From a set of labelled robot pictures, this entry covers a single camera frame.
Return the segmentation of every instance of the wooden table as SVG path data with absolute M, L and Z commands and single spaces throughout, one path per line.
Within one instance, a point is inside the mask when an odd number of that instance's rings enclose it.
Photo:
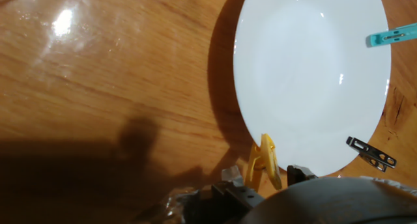
M 244 0 L 0 0 L 0 222 L 126 223 L 248 159 L 232 73 Z M 391 28 L 417 0 L 382 0 Z M 333 176 L 417 187 L 417 40 L 392 46 L 372 145 Z M 267 179 L 260 193 L 275 191 Z

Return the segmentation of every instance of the black object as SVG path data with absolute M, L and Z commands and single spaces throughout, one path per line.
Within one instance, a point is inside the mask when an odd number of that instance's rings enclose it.
M 283 190 L 240 224 L 415 223 L 417 197 L 363 178 L 318 178 Z
M 348 137 L 346 143 L 359 152 L 359 155 L 370 165 L 382 172 L 385 172 L 387 167 L 395 168 L 397 165 L 397 160 L 393 157 L 359 139 Z
M 209 199 L 205 191 L 195 195 L 193 202 L 184 206 L 187 224 L 236 223 L 253 207 L 265 199 L 245 186 L 236 187 L 232 182 L 219 182 L 211 186 Z
M 417 222 L 417 197 L 363 178 L 317 178 L 287 168 L 289 187 L 263 201 L 230 182 L 212 186 L 212 198 L 187 204 L 187 224 L 402 224 Z

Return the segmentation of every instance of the teal clip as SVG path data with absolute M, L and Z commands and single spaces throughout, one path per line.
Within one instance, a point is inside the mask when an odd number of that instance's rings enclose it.
M 371 46 L 387 45 L 417 38 L 417 23 L 398 27 L 387 32 L 370 36 Z

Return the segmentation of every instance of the white plate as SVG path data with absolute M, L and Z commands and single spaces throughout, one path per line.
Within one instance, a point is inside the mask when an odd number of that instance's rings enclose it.
M 236 31 L 240 110 L 259 145 L 268 133 L 281 168 L 324 176 L 369 141 L 386 100 L 390 46 L 367 48 L 388 29 L 381 0 L 245 0 Z

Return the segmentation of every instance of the metal bracket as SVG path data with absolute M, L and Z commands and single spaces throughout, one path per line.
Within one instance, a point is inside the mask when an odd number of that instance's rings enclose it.
M 383 151 L 380 151 L 365 142 L 362 142 L 359 139 L 348 137 L 346 143 L 351 148 L 359 152 L 359 155 L 370 165 L 384 173 L 387 167 L 395 168 L 397 165 L 397 160 L 393 159 L 393 157 L 385 154 Z

